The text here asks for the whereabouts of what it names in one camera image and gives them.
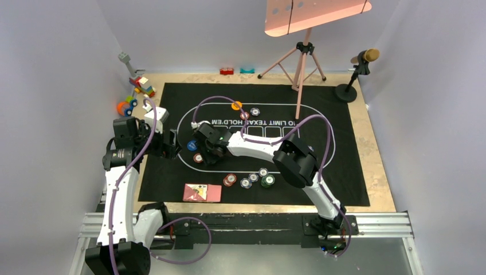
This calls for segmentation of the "blue small blind button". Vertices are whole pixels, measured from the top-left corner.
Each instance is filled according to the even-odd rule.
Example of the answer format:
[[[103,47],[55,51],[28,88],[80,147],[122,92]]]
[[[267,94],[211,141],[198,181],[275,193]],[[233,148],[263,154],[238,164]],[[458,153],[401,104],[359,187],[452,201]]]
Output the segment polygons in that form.
[[[186,145],[187,149],[191,152],[194,152],[198,149],[198,146],[197,146],[197,141],[196,140],[191,140],[187,143]]]

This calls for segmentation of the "red poker chip stack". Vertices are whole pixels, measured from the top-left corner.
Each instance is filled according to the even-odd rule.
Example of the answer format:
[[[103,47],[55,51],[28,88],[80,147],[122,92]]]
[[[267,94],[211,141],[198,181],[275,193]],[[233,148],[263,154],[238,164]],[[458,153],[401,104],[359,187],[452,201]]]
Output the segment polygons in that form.
[[[223,185],[226,187],[230,187],[234,185],[237,181],[237,177],[235,174],[227,174],[227,176],[223,179]]]

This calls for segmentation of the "orange big blind button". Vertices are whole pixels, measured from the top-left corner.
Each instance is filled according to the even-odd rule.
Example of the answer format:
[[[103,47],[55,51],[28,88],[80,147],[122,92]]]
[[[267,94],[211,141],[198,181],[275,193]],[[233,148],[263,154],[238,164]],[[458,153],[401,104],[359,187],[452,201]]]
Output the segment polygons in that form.
[[[240,101],[234,101],[232,104],[231,104],[231,108],[235,111],[240,111],[241,108],[242,108],[242,103]]]

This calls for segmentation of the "blue poker chip stack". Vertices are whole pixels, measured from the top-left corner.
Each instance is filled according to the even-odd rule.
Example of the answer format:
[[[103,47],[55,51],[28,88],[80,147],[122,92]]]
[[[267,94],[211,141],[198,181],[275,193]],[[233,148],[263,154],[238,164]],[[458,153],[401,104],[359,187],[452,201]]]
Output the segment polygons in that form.
[[[245,189],[249,189],[252,187],[252,181],[248,178],[243,178],[240,180],[240,186]]]

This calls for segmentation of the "red playing card box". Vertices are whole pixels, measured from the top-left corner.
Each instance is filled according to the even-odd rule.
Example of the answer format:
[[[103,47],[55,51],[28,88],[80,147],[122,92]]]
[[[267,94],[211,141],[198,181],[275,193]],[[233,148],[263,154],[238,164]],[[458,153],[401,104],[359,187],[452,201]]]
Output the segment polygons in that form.
[[[213,184],[185,184],[184,202],[217,203],[221,201],[222,187]]]

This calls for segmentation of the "green poker chip stack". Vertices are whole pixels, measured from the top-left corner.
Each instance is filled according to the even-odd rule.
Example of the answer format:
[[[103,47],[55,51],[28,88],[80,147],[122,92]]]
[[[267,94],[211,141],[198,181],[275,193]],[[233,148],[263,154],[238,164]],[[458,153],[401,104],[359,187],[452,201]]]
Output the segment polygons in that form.
[[[275,177],[273,175],[266,175],[261,178],[261,185],[263,188],[270,188],[275,183]]]

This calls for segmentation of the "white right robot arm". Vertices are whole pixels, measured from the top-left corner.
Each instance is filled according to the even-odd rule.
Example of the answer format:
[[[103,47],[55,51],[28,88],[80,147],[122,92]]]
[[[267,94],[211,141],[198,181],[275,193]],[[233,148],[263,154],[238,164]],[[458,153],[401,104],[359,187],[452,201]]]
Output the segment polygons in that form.
[[[193,136],[203,161],[214,164],[224,157],[249,157],[273,163],[283,179],[302,189],[315,205],[321,233],[342,231],[346,209],[332,194],[322,176],[315,153],[294,133],[281,139],[217,130],[209,122],[192,122]]]

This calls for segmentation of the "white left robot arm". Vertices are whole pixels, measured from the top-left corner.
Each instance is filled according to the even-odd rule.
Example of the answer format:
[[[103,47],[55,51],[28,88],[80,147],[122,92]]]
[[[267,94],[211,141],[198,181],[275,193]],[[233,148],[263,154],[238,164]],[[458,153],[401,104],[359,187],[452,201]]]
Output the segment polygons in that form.
[[[134,214],[135,185],[145,155],[174,159],[181,150],[175,129],[159,120],[122,117],[113,121],[114,137],[102,158],[107,186],[104,216],[96,246],[85,263],[93,274],[149,274],[150,247],[156,234],[169,231],[164,203],[141,207]]]

